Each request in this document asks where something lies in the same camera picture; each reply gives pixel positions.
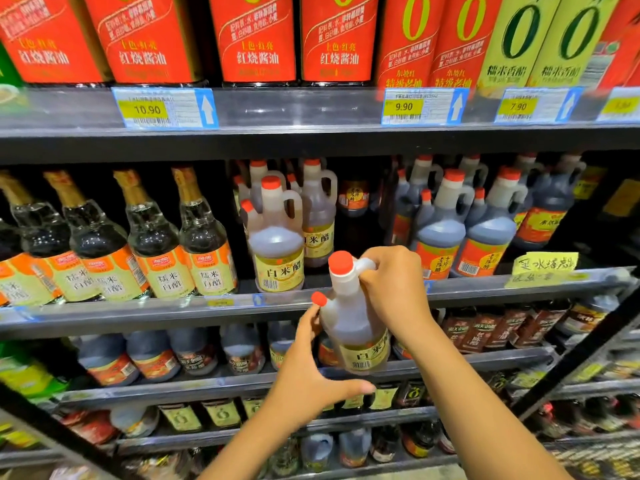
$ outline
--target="white arrow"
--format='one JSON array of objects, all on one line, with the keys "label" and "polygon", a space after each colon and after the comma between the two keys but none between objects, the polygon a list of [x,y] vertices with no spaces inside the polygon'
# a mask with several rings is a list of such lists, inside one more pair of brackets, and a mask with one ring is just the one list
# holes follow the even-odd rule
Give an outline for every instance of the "white arrow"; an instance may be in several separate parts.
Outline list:
[{"label": "white arrow", "polygon": [[567,118],[567,116],[569,116],[569,112],[571,112],[574,104],[575,104],[575,93],[572,93],[571,97],[569,98],[569,101],[567,101],[566,104],[564,105],[562,114],[560,115],[561,120],[564,120]]},{"label": "white arrow", "polygon": [[458,99],[453,103],[453,113],[451,115],[452,121],[457,121],[462,110],[462,94],[458,93]]},{"label": "white arrow", "polygon": [[206,97],[202,98],[202,112],[204,113],[204,119],[208,125],[213,124],[213,106]]}]

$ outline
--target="red cap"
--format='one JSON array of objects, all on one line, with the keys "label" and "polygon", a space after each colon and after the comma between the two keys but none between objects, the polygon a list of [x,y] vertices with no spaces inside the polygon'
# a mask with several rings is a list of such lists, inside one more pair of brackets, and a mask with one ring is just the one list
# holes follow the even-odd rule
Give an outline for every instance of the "red cap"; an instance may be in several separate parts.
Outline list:
[{"label": "red cap", "polygon": [[500,172],[498,172],[498,177],[504,178],[505,180],[519,180],[520,170],[510,166],[501,166]]},{"label": "red cap", "polygon": [[465,172],[457,168],[447,168],[444,170],[444,178],[450,182],[462,182],[465,179]]},{"label": "red cap", "polygon": [[329,256],[329,271],[333,274],[347,274],[353,269],[353,256],[347,251],[336,251]]},{"label": "red cap", "polygon": [[268,175],[262,179],[262,188],[267,190],[276,190],[280,188],[280,179],[275,175]]},{"label": "red cap", "polygon": [[240,202],[240,207],[242,207],[247,214],[253,210],[253,204],[247,198]]},{"label": "red cap", "polygon": [[311,295],[311,303],[317,306],[325,306],[327,302],[327,298],[320,291],[315,291],[313,295]]}]

